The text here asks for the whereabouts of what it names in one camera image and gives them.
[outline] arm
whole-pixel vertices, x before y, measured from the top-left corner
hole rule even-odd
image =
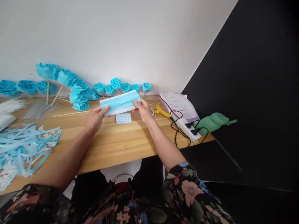
[[[109,106],[103,109],[99,106],[91,110],[84,129],[75,137],[72,143],[64,149],[58,159],[52,161],[34,175],[30,184],[43,184],[65,190],[74,179],[81,160],[92,138],[100,129],[104,115],[108,110]]]
[[[179,163],[185,162],[186,159],[175,146],[175,144],[166,136],[158,123],[152,116],[149,104],[141,98],[141,104],[134,101],[134,105],[138,108],[143,122],[149,129],[150,135],[154,141],[157,153],[164,164],[167,172]]]

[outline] wooden tabletop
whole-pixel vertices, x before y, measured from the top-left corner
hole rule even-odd
[[[151,105],[151,109],[154,109],[158,101],[156,97],[151,97],[155,99],[154,104]],[[26,101],[35,102],[38,100],[45,99],[27,99]],[[152,100],[148,98],[145,98],[145,100],[148,100],[149,103],[152,102]],[[72,108],[72,104],[69,102],[59,99],[57,99],[57,102],[59,102],[60,107],[52,111],[44,120],[21,121],[22,117],[25,115],[26,111],[31,107],[31,105],[28,105],[26,109],[21,109],[20,111],[13,113],[13,115],[18,118],[14,124],[18,124],[20,122],[34,122],[37,127],[44,125],[45,130],[61,127],[62,134],[58,144],[53,148],[52,153],[44,162],[43,166],[59,157],[63,149],[65,149],[83,129],[88,117],[88,112],[53,117],[55,115],[77,112]],[[99,105],[99,102],[90,101],[89,104],[90,108],[95,108]],[[116,124],[115,115],[112,115],[110,118],[104,117],[100,130],[93,138],[92,144],[85,153],[78,170],[78,174],[115,166],[121,163],[142,159],[157,154],[154,142],[146,125],[141,120],[139,113],[132,111],[127,113],[131,113],[132,123]],[[170,127],[171,120],[162,115],[157,115],[156,121],[164,133],[173,141],[176,132]],[[209,134],[204,142],[213,140],[214,138]],[[179,148],[185,148],[188,146],[189,140],[183,137],[181,134],[178,134],[177,144]],[[30,181],[31,178],[32,176],[26,179],[22,176],[16,176],[6,190],[0,192],[0,194],[20,190]]]

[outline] green object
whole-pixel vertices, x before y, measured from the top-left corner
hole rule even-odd
[[[207,116],[199,121],[199,124],[197,125],[196,129],[203,128],[199,131],[200,135],[206,135],[207,130],[204,128],[207,128],[209,130],[209,133],[218,130],[223,125],[231,125],[233,123],[236,123],[237,120],[232,120],[226,116],[224,116],[221,113],[213,113],[210,116]]]

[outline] white power strip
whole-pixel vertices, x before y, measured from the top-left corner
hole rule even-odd
[[[177,126],[182,129],[182,131],[190,138],[190,140],[194,143],[198,142],[198,139],[201,137],[199,133],[194,135],[191,130],[195,130],[193,126],[190,128],[187,128],[186,124],[189,122],[186,120],[186,118],[180,118],[176,122]]]

